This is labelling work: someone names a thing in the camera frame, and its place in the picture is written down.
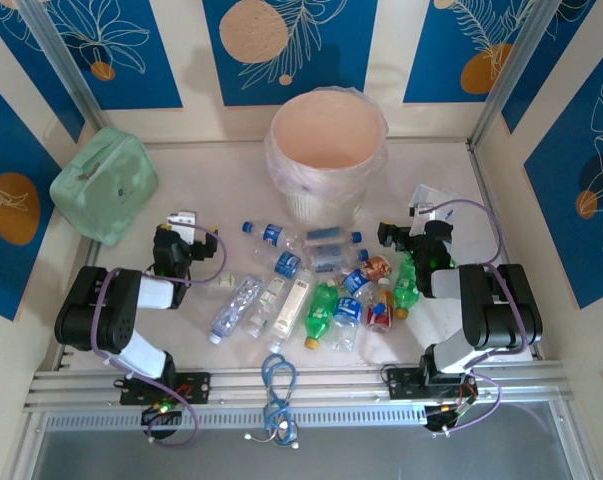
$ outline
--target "white floor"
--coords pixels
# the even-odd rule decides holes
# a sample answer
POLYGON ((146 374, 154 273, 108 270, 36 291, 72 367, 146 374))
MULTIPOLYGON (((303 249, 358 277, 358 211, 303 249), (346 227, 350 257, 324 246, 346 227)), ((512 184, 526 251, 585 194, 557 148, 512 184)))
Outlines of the white floor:
MULTIPOLYGON (((152 263, 152 241, 157 225, 179 210, 198 212, 198 223, 218 227, 228 247, 227 268, 254 272, 267 280, 268 272, 250 259, 251 241, 241 232, 249 219, 267 219, 289 224, 277 191, 268 176, 263 148, 258 143, 202 145, 188 148, 152 149, 160 185, 130 231, 114 248, 103 247, 97 265, 143 270, 152 263)), ((363 232, 371 254, 388 255, 394 267, 399 256, 378 244, 380 221, 409 224, 408 201, 419 183, 450 188, 460 198, 481 201, 479 188, 462 143, 417 144, 393 142, 391 160, 368 189, 356 230, 363 232)), ((452 255, 457 263, 490 258, 496 244, 485 214, 472 207, 454 214, 452 255)), ((221 251, 213 260, 195 262, 193 278, 204 278, 218 268, 221 251)), ((139 310, 136 328, 155 346, 169 351, 177 368, 259 367, 269 354, 265 340, 254 340, 241 328, 214 346, 208 341, 209 324, 223 298, 211 298, 192 288, 176 311, 139 310)), ((383 363, 416 363, 424 349, 461 327, 460 303, 453 300, 421 299, 408 320, 395 321, 386 335, 359 329, 355 351, 316 351, 303 346, 305 332, 298 325, 282 354, 297 367, 347 367, 383 363)), ((110 368, 90 352, 65 357, 71 369, 110 368)), ((529 353, 512 360, 530 359, 529 353)))

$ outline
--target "wire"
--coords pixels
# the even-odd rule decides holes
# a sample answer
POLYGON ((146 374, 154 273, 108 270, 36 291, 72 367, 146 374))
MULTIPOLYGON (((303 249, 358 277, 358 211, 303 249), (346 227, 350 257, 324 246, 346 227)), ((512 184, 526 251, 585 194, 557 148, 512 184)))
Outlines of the wire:
MULTIPOLYGON (((221 249, 223 250, 223 262, 221 263, 221 267, 219 267, 219 270, 217 271, 217 273, 215 273, 210 278, 205 279, 205 280, 186 280, 184 278, 160 277, 157 275, 149 275, 149 274, 147 274, 147 275, 144 274, 144 276, 150 277, 150 278, 158 278, 160 280, 168 280, 171 282, 185 283, 186 285, 207 283, 207 282, 214 280, 216 277, 218 277, 221 274, 221 272, 223 271, 223 269, 225 268, 225 264, 227 262, 227 257, 228 257, 227 248, 226 248, 225 244, 223 243, 223 240, 221 240, 221 237, 219 237, 216 233, 212 232, 211 230, 208 230, 207 228, 204 228, 204 227, 200 227, 198 225, 191 225, 188 223, 176 223, 176 222, 173 223, 173 225, 185 226, 185 227, 190 227, 190 228, 194 228, 197 230, 202 230, 205 233, 212 235, 214 238, 216 238, 216 240, 219 242, 219 245, 221 245, 221 249)), ((150 424, 148 425, 148 429, 146 430, 146 435, 148 437, 148 440, 154 441, 154 443, 156 443, 157 445, 160 445, 160 446, 166 447, 166 448, 186 447, 186 446, 194 443, 197 440, 197 438, 199 437, 199 417, 197 416, 197 413, 194 410, 194 408, 192 408, 192 405, 190 405, 190 403, 185 398, 183 398, 181 395, 179 395, 177 392, 175 392, 171 388, 166 387, 165 385, 155 381, 152 378, 149 378, 149 377, 146 377, 145 375, 141 375, 137 372, 134 372, 127 366, 123 365, 116 358, 113 358, 112 356, 110 356, 107 353, 100 350, 99 346, 97 344, 97 330, 98 330, 98 325, 99 325, 99 317, 101 316, 101 310, 103 309, 103 306, 105 303, 105 295, 108 291, 110 282, 119 273, 120 270, 121 270, 121 268, 115 268, 115 269, 111 270, 110 272, 108 272, 108 274, 105 276, 105 279, 103 280, 103 284, 101 285, 101 290, 99 291, 99 296, 97 297, 97 303, 94 308, 94 315, 92 316, 92 327, 90 329, 90 346, 92 347, 92 351, 99 357, 103 358, 106 361, 106 363, 111 364, 113 367, 115 367, 118 370, 121 370, 123 373, 125 373, 126 378, 128 378, 128 379, 131 379, 133 377, 137 378, 152 387, 155 387, 155 388, 158 388, 159 390, 164 391, 166 394, 174 397, 174 399, 177 402, 182 404, 186 408, 186 410, 188 410, 188 412, 190 412, 190 415, 192 416, 192 419, 194 420, 194 430, 192 431, 192 435, 183 442, 164 443, 161 441, 154 441, 154 438, 152 437, 152 425, 154 424, 154 421, 157 420, 156 418, 152 422, 150 422, 150 424)))
POLYGON ((519 353, 525 351, 528 348, 528 335, 525 331, 525 325, 523 324, 523 319, 521 318, 521 312, 519 311, 519 307, 517 307, 517 304, 514 301, 514 297, 512 296, 512 292, 510 292, 510 289, 508 288, 507 282, 501 276, 501 274, 499 273, 497 268, 492 264, 495 260, 497 260, 499 258, 499 256, 501 255, 501 252, 503 251, 503 230, 502 230, 501 225, 499 224, 499 221, 497 220, 497 217, 494 214, 494 212, 492 210, 490 210, 489 208, 485 207, 484 205, 481 205, 480 203, 475 202, 473 200, 466 200, 464 198, 458 198, 455 200, 448 200, 447 202, 443 202, 443 203, 436 205, 432 208, 429 208, 427 210, 421 210, 421 211, 419 211, 419 213, 420 214, 431 213, 431 212, 434 212, 435 210, 438 210, 439 208, 443 208, 448 205, 452 205, 454 203, 465 203, 465 204, 477 207, 480 210, 483 210, 488 215, 488 218, 490 219, 490 221, 494 225, 494 228, 496 229, 497 237, 498 237, 497 238, 497 251, 490 260, 488 260, 487 262, 481 263, 480 265, 483 265, 484 267, 487 267, 490 270, 490 272, 494 275, 494 278, 496 278, 497 282, 499 283, 501 290, 503 290, 503 293, 504 293, 506 299, 508 300, 508 304, 510 305, 510 309, 512 310, 512 315, 514 315, 514 320, 517 324, 517 329, 519 330, 519 335, 521 335, 521 345, 517 348, 514 348, 512 350, 507 350, 505 352, 499 352, 499 351, 496 351, 494 353, 486 352, 483 355, 480 355, 479 357, 474 358, 473 360, 471 360, 470 362, 468 362, 466 365, 463 366, 464 370, 469 370, 472 373, 472 375, 474 375, 475 377, 481 378, 485 382, 496 387, 497 399, 492 404, 490 409, 487 412, 485 412, 483 415, 481 415, 480 417, 478 417, 474 420, 471 420, 468 423, 464 423, 463 425, 459 425, 459 426, 450 428, 445 432, 435 433, 436 435, 442 435, 442 434, 447 435, 451 432, 455 432, 457 430, 467 428, 471 425, 475 425, 475 424, 479 423, 481 420, 484 420, 488 416, 492 415, 494 413, 494 411, 501 404, 501 397, 502 397, 502 393, 503 393, 501 390, 501 385, 499 385, 497 382, 495 382, 494 380, 492 380, 489 377, 476 373, 474 370, 472 370, 474 366, 483 362, 484 360, 487 360, 491 356, 516 355, 516 354, 519 354, 519 353))

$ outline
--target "clear plastic bottle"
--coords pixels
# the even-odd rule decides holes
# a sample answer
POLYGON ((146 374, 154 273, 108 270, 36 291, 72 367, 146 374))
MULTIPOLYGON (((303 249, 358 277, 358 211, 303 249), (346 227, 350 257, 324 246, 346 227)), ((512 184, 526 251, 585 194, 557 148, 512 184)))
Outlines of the clear plastic bottle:
POLYGON ((312 291, 314 290, 314 275, 309 270, 301 269, 292 283, 292 288, 285 303, 268 331, 272 353, 279 353, 281 344, 286 342, 299 318, 304 318, 310 308, 312 291))
POLYGON ((341 297, 332 318, 332 345, 334 350, 352 351, 361 323, 361 304, 354 298, 341 297))
POLYGON ((252 258, 275 273, 292 278, 302 268, 301 259, 294 253, 281 250, 265 242, 257 242, 252 258))
POLYGON ((304 247, 316 247, 321 245, 339 245, 342 243, 361 243, 361 232, 346 232, 341 227, 322 228, 312 230, 305 234, 304 247))
POLYGON ((374 300, 377 291, 376 285, 365 278, 361 269, 346 270, 342 283, 348 293, 362 305, 368 306, 374 300))
POLYGON ((390 280, 381 278, 374 302, 368 308, 365 326, 371 332, 386 333, 392 328, 393 315, 394 295, 390 291, 390 280))
POLYGON ((364 248, 357 250, 352 245, 323 245, 305 249, 310 270, 315 273, 338 272, 344 268, 354 268, 365 262, 370 255, 364 248))
POLYGON ((245 316, 252 303, 265 288, 263 280, 255 275, 246 275, 232 291, 230 298, 212 320, 210 341, 215 345, 223 338, 229 337, 234 327, 245 316))
POLYGON ((254 235, 280 250, 295 251, 301 246, 299 234, 291 228, 280 227, 265 220, 244 222, 243 232, 254 235))
POLYGON ((250 335, 258 338, 277 318, 291 286, 292 282, 283 277, 276 276, 272 279, 268 288, 259 297, 256 312, 252 314, 249 321, 243 322, 250 335))

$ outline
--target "blue bottle cap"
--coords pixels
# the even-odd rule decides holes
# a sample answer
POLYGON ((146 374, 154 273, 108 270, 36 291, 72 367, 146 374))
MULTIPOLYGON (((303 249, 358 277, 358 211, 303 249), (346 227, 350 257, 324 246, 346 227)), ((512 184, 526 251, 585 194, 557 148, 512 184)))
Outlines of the blue bottle cap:
POLYGON ((385 305, 383 303, 377 303, 374 307, 372 307, 372 312, 375 315, 381 315, 385 312, 385 305))

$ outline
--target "trash can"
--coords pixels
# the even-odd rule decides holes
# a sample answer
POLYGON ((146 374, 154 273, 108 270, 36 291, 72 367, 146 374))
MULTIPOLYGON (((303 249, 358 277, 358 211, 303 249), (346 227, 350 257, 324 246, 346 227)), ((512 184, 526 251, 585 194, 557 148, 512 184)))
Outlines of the trash can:
POLYGON ((302 229, 354 223, 388 159, 381 109, 357 90, 313 90, 286 102, 265 139, 268 171, 302 229))

